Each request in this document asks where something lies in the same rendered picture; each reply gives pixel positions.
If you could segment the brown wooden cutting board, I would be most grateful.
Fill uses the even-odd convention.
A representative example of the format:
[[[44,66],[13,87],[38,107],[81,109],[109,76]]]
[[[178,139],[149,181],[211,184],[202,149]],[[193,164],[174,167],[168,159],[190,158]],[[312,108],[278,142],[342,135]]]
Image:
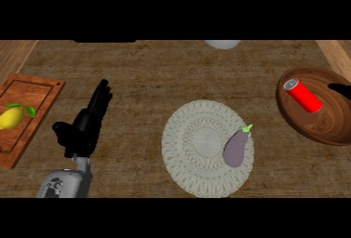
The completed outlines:
[[[16,128],[0,130],[1,168],[14,168],[65,83],[63,80],[13,73],[0,85],[0,114],[10,104],[20,104],[23,111],[28,110],[26,107],[35,110],[34,117],[25,113]]]

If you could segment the red can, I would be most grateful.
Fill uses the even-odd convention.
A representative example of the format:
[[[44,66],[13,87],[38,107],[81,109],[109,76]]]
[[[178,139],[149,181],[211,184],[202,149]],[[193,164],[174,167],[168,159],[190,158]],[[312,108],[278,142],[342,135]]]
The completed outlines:
[[[321,109],[321,101],[298,78],[292,78],[283,83],[283,90],[307,112],[315,113]]]

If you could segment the brown wooden bowl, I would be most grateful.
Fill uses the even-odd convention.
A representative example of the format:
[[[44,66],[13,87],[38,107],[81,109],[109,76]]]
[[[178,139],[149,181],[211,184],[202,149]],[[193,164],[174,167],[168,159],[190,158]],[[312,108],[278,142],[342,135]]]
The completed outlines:
[[[292,78],[301,80],[321,101],[321,109],[315,113],[305,111],[283,90],[283,84]],[[327,87],[332,83],[346,85],[348,81],[318,66],[290,68],[277,83],[277,107],[284,121],[308,139],[327,145],[351,146],[351,100]]]

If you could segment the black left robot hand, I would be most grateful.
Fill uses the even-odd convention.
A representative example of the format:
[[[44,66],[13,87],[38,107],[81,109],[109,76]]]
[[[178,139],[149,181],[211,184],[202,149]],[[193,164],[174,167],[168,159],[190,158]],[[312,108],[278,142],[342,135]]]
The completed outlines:
[[[65,147],[65,157],[90,157],[93,154],[102,122],[112,98],[107,80],[103,79],[94,89],[87,107],[78,112],[73,122],[56,122],[51,126],[57,143]]]

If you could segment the white woven round placemat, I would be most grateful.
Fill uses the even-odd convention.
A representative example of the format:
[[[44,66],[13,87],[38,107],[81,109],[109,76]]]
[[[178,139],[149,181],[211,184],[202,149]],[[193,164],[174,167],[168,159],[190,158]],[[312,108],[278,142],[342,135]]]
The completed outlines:
[[[214,100],[194,100],[169,116],[162,135],[166,172],[194,196],[219,198],[240,189],[253,164],[253,139],[243,146],[243,163],[230,167],[224,145],[246,124],[236,112]]]

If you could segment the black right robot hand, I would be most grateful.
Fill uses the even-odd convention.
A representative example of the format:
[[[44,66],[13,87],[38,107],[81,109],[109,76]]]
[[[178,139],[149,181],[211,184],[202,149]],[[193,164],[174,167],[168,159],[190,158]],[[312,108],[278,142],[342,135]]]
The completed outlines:
[[[332,83],[327,85],[327,87],[335,90],[337,93],[340,93],[349,100],[351,100],[351,86]]]

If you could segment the purple eggplant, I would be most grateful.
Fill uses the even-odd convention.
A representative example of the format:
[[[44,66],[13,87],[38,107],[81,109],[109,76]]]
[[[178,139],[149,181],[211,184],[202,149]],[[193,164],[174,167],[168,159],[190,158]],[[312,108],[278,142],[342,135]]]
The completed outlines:
[[[224,163],[233,168],[239,167],[243,163],[243,150],[250,138],[250,128],[252,126],[240,126],[224,145]]]

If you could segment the white round object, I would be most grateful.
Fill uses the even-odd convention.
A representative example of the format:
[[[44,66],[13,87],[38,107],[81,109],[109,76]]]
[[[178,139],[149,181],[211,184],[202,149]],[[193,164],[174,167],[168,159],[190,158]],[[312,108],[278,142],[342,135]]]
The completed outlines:
[[[230,49],[239,45],[240,40],[205,40],[206,44],[217,49]]]

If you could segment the yellow lemon with leaves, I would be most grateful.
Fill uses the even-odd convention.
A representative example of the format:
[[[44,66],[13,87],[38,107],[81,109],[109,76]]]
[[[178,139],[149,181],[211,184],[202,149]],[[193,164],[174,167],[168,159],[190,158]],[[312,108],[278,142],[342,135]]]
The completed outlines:
[[[25,119],[25,115],[34,118],[35,109],[28,104],[9,104],[6,111],[0,114],[0,130],[16,128]]]

